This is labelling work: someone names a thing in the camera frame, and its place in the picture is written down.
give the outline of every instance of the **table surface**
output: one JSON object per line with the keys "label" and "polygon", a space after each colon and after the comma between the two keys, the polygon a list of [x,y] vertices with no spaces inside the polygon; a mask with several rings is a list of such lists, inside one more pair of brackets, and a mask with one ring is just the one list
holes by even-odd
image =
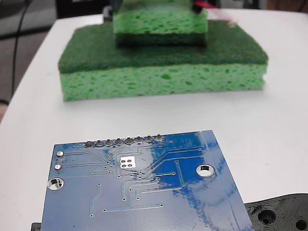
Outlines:
{"label": "table surface", "polygon": [[58,60],[74,30],[102,16],[58,20],[0,125],[2,230],[41,222],[54,144],[98,138],[212,129],[244,203],[308,193],[308,16],[227,12],[269,55],[263,91],[64,103]]}

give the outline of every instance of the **sponge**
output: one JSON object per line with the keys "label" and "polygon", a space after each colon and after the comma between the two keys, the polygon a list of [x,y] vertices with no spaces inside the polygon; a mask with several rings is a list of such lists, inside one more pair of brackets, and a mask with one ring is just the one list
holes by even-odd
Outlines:
{"label": "sponge", "polygon": [[76,30],[59,61],[64,100],[260,90],[268,57],[240,27],[209,21],[207,49],[117,49],[113,24]]}
{"label": "sponge", "polygon": [[190,0],[126,0],[113,19],[120,46],[205,45],[207,11]]}

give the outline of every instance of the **light green sponge layer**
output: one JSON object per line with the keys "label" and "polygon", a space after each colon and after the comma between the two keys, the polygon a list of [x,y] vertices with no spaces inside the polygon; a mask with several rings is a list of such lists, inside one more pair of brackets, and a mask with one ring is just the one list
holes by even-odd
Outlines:
{"label": "light green sponge layer", "polygon": [[226,90],[260,90],[265,64],[182,64],[61,74],[65,101]]}
{"label": "light green sponge layer", "polygon": [[189,34],[207,32],[207,11],[190,0],[127,0],[113,16],[114,33]]}

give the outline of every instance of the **mounting hole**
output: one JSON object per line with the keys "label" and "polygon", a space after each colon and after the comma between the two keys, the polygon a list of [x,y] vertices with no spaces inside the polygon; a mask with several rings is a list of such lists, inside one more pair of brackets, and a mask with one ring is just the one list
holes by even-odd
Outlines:
{"label": "mounting hole", "polygon": [[295,226],[298,230],[306,230],[307,227],[308,227],[308,224],[305,220],[299,220],[299,221],[297,221]]}
{"label": "mounting hole", "polygon": [[265,209],[258,214],[258,220],[263,225],[270,225],[276,220],[276,214],[269,209]]}
{"label": "mounting hole", "polygon": [[47,182],[47,187],[50,190],[58,190],[62,188],[64,185],[64,181],[61,178],[52,178]]}
{"label": "mounting hole", "polygon": [[200,177],[210,177],[215,173],[215,169],[211,165],[199,165],[196,172]]}

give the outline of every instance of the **blue circuit board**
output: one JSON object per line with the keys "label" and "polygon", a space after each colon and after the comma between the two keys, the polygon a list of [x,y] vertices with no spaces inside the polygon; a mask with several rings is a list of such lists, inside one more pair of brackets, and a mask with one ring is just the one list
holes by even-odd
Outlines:
{"label": "blue circuit board", "polygon": [[42,231],[253,231],[212,131],[55,145]]}

